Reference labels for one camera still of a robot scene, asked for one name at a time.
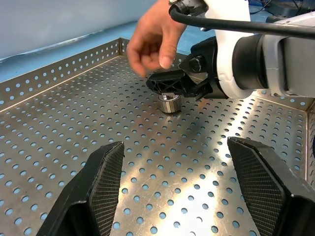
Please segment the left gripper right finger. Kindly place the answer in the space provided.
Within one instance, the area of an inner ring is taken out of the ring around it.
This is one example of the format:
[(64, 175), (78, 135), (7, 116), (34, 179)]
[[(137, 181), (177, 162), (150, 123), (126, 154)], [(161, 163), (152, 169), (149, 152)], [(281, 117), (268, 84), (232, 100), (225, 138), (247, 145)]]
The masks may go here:
[(261, 142), (229, 137), (240, 189), (262, 236), (313, 236), (315, 190)]

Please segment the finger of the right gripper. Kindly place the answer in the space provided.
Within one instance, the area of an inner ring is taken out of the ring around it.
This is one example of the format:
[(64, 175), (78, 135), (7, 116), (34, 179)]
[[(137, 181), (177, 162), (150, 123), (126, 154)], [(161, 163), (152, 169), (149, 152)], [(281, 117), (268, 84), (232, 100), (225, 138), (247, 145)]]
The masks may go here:
[(163, 93), (183, 94), (182, 79), (186, 76), (183, 70), (166, 72), (154, 72), (146, 81), (146, 86), (152, 92), (162, 95)]

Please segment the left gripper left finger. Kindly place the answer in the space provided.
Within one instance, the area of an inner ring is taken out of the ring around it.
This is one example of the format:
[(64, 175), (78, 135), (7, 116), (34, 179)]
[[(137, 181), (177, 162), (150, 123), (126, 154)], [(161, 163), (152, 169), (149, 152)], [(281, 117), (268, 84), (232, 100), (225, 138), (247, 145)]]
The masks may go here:
[(63, 188), (39, 236), (108, 236), (119, 201), (125, 146), (101, 146)]

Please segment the bare person hand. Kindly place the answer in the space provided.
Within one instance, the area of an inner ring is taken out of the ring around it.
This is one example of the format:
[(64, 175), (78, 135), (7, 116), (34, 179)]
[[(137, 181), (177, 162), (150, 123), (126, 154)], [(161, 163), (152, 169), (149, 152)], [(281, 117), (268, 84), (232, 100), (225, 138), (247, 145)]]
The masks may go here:
[(133, 71), (146, 77), (147, 71), (169, 69), (186, 25), (169, 15), (169, 1), (158, 0), (138, 21), (127, 46)]

